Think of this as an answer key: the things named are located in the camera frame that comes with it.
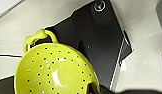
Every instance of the colander handle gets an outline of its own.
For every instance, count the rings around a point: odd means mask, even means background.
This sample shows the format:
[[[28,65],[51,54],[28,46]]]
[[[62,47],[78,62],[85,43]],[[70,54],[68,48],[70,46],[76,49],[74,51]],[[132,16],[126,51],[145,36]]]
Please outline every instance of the colander handle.
[[[46,38],[48,35],[51,37],[53,43],[58,43],[58,40],[54,33],[52,33],[49,30],[41,29],[41,30],[37,31],[34,35],[28,36],[25,38],[25,43],[23,46],[24,53],[26,53],[28,51],[28,48],[27,48],[28,45],[32,45],[35,42],[37,42],[39,39]]]

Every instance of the yellow colander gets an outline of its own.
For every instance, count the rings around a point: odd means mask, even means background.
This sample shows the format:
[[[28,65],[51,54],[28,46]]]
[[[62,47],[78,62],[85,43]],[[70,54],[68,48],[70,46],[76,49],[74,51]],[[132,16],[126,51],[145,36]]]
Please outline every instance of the yellow colander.
[[[48,35],[53,43],[27,50],[28,45]],[[27,37],[24,52],[14,78],[16,94],[89,94],[89,84],[100,92],[89,61],[74,48],[58,43],[51,31],[41,29]]]

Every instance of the colander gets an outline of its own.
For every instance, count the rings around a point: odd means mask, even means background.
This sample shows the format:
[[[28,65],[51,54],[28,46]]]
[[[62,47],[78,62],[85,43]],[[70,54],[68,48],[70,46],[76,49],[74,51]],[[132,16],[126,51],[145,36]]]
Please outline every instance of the colander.
[[[28,45],[48,35],[53,43],[27,49]],[[74,48],[58,43],[51,31],[41,29],[27,37],[24,52],[14,78],[16,94],[89,94],[89,84],[96,93],[100,92],[89,61]]]

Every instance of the light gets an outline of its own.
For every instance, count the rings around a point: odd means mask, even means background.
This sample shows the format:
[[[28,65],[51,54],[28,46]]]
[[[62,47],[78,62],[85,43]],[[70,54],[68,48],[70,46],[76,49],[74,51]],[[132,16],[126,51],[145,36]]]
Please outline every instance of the light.
[[[58,79],[58,71],[57,70],[52,73],[52,78],[54,80],[55,85],[62,87],[62,85]]]

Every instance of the green colander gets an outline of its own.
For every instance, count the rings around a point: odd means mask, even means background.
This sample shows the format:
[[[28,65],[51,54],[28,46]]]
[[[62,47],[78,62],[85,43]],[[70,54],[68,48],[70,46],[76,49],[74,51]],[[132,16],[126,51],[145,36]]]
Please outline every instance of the green colander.
[[[48,35],[53,43],[27,49],[28,45]],[[51,31],[41,29],[27,37],[24,52],[14,78],[16,94],[89,94],[89,84],[100,92],[89,61],[74,48],[58,43]]]

